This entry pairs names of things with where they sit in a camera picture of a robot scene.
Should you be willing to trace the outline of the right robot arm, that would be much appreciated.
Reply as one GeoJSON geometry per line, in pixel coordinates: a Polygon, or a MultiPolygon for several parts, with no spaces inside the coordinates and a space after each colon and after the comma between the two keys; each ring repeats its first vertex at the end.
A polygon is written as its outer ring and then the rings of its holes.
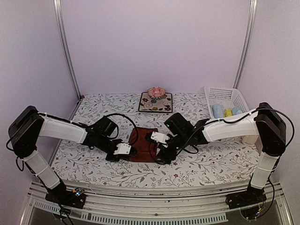
{"type": "Polygon", "coordinates": [[[262,152],[251,176],[250,188],[242,195],[244,203],[253,204],[260,198],[260,190],[264,188],[276,162],[286,149],[286,124],[280,116],[281,112],[265,102],[249,112],[232,117],[203,119],[195,125],[180,113],[175,113],[165,121],[171,135],[152,132],[150,140],[159,144],[160,151],[156,159],[162,164],[170,164],[188,146],[232,137],[258,136],[262,152]]]}

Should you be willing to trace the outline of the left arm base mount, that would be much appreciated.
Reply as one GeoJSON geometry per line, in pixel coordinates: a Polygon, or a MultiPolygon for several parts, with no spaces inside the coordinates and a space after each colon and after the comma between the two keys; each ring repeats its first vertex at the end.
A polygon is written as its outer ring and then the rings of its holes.
{"type": "Polygon", "coordinates": [[[77,187],[73,190],[67,190],[62,180],[52,189],[47,186],[45,186],[45,188],[47,190],[45,197],[47,201],[78,209],[83,209],[85,205],[87,196],[85,190],[82,188],[77,187]]]}

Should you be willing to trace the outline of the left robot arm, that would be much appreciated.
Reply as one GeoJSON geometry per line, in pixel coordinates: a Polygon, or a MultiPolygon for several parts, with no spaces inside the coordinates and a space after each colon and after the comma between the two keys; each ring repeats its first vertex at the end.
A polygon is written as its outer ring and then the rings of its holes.
{"type": "Polygon", "coordinates": [[[39,137],[51,137],[68,140],[98,148],[107,155],[118,157],[130,152],[130,145],[121,139],[110,136],[117,125],[109,118],[103,117],[92,125],[74,123],[65,119],[38,112],[33,106],[28,106],[11,124],[8,129],[9,140],[7,149],[13,151],[34,174],[51,191],[51,195],[59,203],[66,203],[70,194],[62,186],[58,175],[38,152],[36,143],[39,137]]]}

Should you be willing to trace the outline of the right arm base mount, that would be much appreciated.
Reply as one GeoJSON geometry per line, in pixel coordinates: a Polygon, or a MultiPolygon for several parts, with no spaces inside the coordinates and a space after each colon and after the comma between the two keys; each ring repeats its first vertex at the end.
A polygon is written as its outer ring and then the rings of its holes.
{"type": "Polygon", "coordinates": [[[240,207],[249,206],[252,204],[262,203],[266,201],[266,195],[263,189],[257,189],[247,186],[245,191],[228,194],[225,199],[225,203],[229,209],[235,209],[240,207]]]}

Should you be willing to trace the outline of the white plastic basket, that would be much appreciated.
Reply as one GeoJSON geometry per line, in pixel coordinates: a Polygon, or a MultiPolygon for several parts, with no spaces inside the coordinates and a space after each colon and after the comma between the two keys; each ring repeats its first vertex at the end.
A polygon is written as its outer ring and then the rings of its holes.
{"type": "Polygon", "coordinates": [[[212,111],[212,106],[215,104],[220,104],[223,110],[239,107],[243,113],[249,111],[243,95],[237,89],[204,87],[204,93],[209,115],[212,119],[215,119],[212,111]]]}

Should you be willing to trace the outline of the blue cartoon towel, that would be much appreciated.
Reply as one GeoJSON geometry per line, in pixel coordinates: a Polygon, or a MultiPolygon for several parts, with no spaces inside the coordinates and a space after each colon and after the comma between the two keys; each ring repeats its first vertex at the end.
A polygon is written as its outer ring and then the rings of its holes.
{"type": "Polygon", "coordinates": [[[232,115],[239,115],[239,114],[242,114],[243,111],[239,108],[239,107],[234,107],[232,108],[232,115]]]}

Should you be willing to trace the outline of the dark red towel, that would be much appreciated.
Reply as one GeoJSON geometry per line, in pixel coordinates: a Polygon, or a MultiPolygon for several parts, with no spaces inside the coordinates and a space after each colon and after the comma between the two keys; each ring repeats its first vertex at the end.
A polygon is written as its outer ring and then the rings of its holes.
{"type": "Polygon", "coordinates": [[[130,162],[136,163],[154,163],[154,158],[157,154],[157,144],[146,139],[146,135],[152,132],[157,132],[157,128],[134,128],[129,138],[129,144],[137,150],[136,156],[128,158],[130,162]]]}

